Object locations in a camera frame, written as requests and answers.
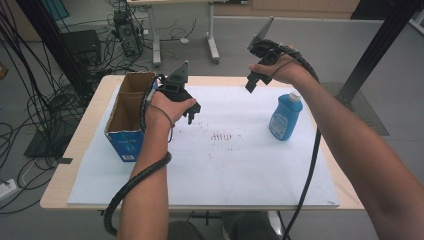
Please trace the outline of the white paper sheet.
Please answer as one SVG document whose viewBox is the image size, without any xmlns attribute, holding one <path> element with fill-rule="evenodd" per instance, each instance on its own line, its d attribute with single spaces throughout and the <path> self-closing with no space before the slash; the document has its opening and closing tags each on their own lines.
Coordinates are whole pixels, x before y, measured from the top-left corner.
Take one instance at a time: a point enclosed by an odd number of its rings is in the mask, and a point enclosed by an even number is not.
<svg viewBox="0 0 424 240">
<path fill-rule="evenodd" d="M 201 105 L 180 119 L 167 166 L 172 209 L 335 208 L 340 200 L 323 154 L 313 152 L 315 123 L 303 108 L 291 137 L 269 131 L 288 87 L 191 86 Z"/>
</svg>

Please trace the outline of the black case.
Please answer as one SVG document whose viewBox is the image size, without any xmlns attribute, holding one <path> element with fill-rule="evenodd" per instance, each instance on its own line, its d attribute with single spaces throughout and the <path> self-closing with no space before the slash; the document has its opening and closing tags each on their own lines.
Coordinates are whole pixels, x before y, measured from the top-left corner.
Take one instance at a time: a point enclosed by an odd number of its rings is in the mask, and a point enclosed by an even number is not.
<svg viewBox="0 0 424 240">
<path fill-rule="evenodd" d="M 80 66 L 97 66 L 101 62 L 101 45 L 95 30 L 66 32 L 62 38 Z"/>
</svg>

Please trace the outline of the person's left hand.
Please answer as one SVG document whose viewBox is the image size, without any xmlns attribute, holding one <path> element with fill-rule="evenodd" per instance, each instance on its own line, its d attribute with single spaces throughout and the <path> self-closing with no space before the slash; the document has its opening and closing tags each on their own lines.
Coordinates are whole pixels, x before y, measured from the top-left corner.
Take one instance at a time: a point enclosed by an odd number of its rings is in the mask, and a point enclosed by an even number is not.
<svg viewBox="0 0 424 240">
<path fill-rule="evenodd" d="M 195 98 L 173 102 L 163 93 L 155 92 L 145 113 L 146 130 L 169 131 L 183 113 L 197 103 Z"/>
</svg>

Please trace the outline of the white power strip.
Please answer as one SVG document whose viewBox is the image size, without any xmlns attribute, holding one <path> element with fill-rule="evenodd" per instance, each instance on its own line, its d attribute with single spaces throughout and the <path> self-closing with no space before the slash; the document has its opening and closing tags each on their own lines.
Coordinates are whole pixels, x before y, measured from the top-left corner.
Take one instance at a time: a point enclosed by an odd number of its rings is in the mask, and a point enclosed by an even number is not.
<svg viewBox="0 0 424 240">
<path fill-rule="evenodd" d="M 14 179 L 10 179 L 0 184 L 0 201 L 11 196 L 18 191 L 18 187 Z"/>
</svg>

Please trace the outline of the black metal frame post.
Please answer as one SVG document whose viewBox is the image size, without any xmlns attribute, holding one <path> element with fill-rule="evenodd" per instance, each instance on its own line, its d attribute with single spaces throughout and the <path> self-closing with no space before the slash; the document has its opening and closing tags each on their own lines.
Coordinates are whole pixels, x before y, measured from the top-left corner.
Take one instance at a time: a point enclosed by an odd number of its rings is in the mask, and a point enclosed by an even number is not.
<svg viewBox="0 0 424 240">
<path fill-rule="evenodd" d="M 68 78 L 79 98 L 90 100 L 94 95 L 94 90 L 66 46 L 54 18 L 45 8 L 42 0 L 16 0 L 16 2 Z"/>
<path fill-rule="evenodd" d="M 348 79 L 336 95 L 336 98 L 342 105 L 351 109 L 351 102 L 356 94 L 421 3 L 424 3 L 424 0 L 400 0 L 388 14 Z"/>
</svg>

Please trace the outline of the blue plastic bottle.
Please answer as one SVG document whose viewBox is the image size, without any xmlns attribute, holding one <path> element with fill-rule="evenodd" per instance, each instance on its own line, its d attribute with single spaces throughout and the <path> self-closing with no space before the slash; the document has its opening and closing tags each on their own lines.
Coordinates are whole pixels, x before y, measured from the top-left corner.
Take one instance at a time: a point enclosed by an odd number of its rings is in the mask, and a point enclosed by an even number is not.
<svg viewBox="0 0 424 240">
<path fill-rule="evenodd" d="M 272 114 L 268 128 L 271 134 L 280 141 L 288 140 L 297 124 L 300 112 L 303 110 L 301 96 L 291 92 L 278 97 L 278 106 Z"/>
</svg>

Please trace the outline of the blue cardboard box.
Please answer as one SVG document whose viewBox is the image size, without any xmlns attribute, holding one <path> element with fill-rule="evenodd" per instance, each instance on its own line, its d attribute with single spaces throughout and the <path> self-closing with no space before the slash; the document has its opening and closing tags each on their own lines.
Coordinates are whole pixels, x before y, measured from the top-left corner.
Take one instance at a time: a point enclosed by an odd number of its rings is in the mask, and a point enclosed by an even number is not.
<svg viewBox="0 0 424 240">
<path fill-rule="evenodd" d="M 141 105 L 156 85 L 155 77 L 152 72 L 128 73 L 118 88 L 104 133 L 123 162 L 134 162 L 139 155 L 144 139 Z"/>
</svg>

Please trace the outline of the grey floor mat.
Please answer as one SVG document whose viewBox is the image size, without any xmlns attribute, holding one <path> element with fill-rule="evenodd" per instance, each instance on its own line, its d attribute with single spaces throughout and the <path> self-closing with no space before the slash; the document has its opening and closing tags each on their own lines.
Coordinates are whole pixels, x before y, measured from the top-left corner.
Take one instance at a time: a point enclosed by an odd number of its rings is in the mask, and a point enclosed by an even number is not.
<svg viewBox="0 0 424 240">
<path fill-rule="evenodd" d="M 323 82 L 322 86 L 333 96 L 337 96 L 343 84 L 340 82 Z M 361 91 L 356 93 L 355 97 L 349 105 L 349 109 L 378 135 L 389 136 L 388 130 Z"/>
</svg>

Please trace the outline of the computer tower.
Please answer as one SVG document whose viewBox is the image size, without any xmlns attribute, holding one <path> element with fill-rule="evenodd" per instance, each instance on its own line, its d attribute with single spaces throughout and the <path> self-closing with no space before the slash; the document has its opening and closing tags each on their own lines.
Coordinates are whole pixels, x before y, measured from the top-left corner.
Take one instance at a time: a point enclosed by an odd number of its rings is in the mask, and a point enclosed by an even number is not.
<svg viewBox="0 0 424 240">
<path fill-rule="evenodd" d="M 127 10 L 115 10 L 113 22 L 118 38 L 121 40 L 124 55 L 127 57 L 141 55 L 140 37 L 129 12 Z"/>
</svg>

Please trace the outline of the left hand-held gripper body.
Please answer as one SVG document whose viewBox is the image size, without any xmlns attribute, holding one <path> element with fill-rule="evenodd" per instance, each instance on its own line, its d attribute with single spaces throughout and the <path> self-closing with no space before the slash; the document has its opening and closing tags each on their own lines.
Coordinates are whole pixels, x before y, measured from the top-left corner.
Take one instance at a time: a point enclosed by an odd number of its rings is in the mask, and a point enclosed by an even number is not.
<svg viewBox="0 0 424 240">
<path fill-rule="evenodd" d="M 188 82 L 188 62 L 183 62 L 176 70 L 165 78 L 160 79 L 158 91 L 162 92 L 173 102 L 183 102 L 191 98 L 185 89 Z"/>
</svg>

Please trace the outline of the person's right leg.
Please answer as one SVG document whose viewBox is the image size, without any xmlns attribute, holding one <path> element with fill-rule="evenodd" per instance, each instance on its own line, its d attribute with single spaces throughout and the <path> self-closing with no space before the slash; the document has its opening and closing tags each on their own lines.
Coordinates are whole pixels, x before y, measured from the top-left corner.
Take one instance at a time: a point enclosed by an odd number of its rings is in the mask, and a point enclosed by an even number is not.
<svg viewBox="0 0 424 240">
<path fill-rule="evenodd" d="M 221 218 L 226 240 L 279 240 L 265 212 L 223 211 Z"/>
</svg>

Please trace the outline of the person's right hand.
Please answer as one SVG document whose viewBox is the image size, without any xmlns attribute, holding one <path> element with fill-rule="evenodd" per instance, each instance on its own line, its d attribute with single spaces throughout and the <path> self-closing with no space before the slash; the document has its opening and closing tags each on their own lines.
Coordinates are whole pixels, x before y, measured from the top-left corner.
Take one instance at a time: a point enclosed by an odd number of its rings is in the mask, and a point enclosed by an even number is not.
<svg viewBox="0 0 424 240">
<path fill-rule="evenodd" d="M 284 55 L 270 66 L 263 64 L 249 64 L 248 69 L 264 74 L 273 80 L 293 85 L 295 88 L 314 82 L 311 74 L 294 58 Z"/>
</svg>

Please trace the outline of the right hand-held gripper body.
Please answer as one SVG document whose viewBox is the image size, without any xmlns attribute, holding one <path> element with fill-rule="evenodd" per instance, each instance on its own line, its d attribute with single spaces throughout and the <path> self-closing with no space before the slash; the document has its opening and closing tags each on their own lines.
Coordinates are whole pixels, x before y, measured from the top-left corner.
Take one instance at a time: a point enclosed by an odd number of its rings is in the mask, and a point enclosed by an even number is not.
<svg viewBox="0 0 424 240">
<path fill-rule="evenodd" d="M 281 44 L 277 44 L 266 39 L 274 17 L 270 16 L 260 30 L 253 36 L 247 46 L 248 51 L 261 59 L 263 65 L 273 65 L 284 55 L 289 55 L 289 49 Z"/>
</svg>

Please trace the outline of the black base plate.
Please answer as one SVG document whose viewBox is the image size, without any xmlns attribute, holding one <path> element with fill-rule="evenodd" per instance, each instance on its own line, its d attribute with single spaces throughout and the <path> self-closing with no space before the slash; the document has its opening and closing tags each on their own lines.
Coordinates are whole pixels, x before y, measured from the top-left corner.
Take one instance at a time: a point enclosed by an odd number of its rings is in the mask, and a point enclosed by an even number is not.
<svg viewBox="0 0 424 240">
<path fill-rule="evenodd" d="M 54 120 L 39 126 L 24 155 L 28 158 L 61 158 L 78 124 L 74 120 Z"/>
</svg>

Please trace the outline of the white desk frame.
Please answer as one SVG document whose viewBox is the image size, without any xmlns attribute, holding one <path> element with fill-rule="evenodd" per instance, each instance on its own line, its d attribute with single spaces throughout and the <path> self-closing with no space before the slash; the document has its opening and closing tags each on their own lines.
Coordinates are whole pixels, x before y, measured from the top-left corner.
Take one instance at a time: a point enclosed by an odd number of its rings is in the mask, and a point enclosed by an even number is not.
<svg viewBox="0 0 424 240">
<path fill-rule="evenodd" d="M 214 38 L 214 3 L 221 0 L 127 0 L 132 6 L 142 6 L 146 9 L 150 30 L 152 34 L 152 64 L 157 67 L 161 64 L 161 45 L 160 36 L 157 34 L 156 28 L 156 9 L 163 9 L 163 13 L 171 19 L 177 19 L 177 12 L 182 14 L 193 15 L 191 7 L 195 4 L 203 4 L 206 6 L 205 15 L 208 17 L 209 25 L 206 32 L 211 58 L 216 63 L 219 62 L 220 56 Z"/>
</svg>

